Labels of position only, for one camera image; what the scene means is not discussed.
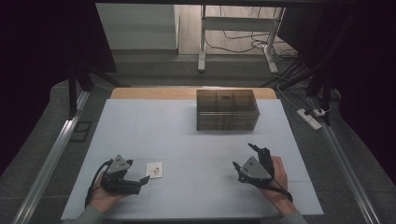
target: white power strip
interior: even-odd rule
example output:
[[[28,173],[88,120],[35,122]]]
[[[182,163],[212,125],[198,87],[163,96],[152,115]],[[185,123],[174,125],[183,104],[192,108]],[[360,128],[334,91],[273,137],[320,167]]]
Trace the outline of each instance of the white power strip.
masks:
[[[321,124],[319,124],[314,118],[312,118],[311,115],[306,115],[304,109],[299,109],[297,110],[297,114],[300,115],[300,117],[305,120],[305,122],[307,122],[309,124],[309,126],[311,126],[311,128],[313,128],[314,130],[320,129],[321,128]]]

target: plastic drawer organizer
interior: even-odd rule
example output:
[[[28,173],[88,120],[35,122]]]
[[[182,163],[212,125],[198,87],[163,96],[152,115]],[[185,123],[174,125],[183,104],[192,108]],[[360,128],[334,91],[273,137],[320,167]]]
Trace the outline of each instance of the plastic drawer organizer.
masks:
[[[254,130],[259,115],[252,90],[197,91],[197,130]]]

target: person's right hand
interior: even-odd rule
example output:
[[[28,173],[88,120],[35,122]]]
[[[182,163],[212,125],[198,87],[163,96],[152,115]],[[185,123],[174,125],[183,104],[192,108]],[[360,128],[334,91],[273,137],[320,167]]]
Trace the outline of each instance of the person's right hand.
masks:
[[[274,168],[275,168],[275,176],[274,180],[282,186],[283,189],[288,190],[288,175],[286,174],[285,168],[283,167],[282,160],[280,157],[271,157]],[[274,188],[279,188],[280,186],[275,182],[271,181],[269,186]],[[269,189],[259,189],[262,195],[274,205],[274,207],[279,211],[279,213],[285,217],[297,211],[294,204],[289,201],[286,195],[272,191]]]

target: white card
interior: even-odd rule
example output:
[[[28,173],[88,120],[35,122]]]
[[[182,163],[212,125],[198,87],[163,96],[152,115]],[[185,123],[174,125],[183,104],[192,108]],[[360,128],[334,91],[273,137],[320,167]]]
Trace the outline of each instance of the white card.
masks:
[[[163,163],[161,161],[147,163],[146,175],[149,175],[150,179],[163,177]]]

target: sleeve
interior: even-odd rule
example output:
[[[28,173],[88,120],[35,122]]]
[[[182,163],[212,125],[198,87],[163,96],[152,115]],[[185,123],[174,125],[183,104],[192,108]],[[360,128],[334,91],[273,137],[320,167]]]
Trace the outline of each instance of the sleeve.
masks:
[[[76,220],[66,219],[62,224],[97,224],[102,223],[104,219],[105,214],[88,205]]]
[[[282,224],[307,224],[299,211],[280,219]]]

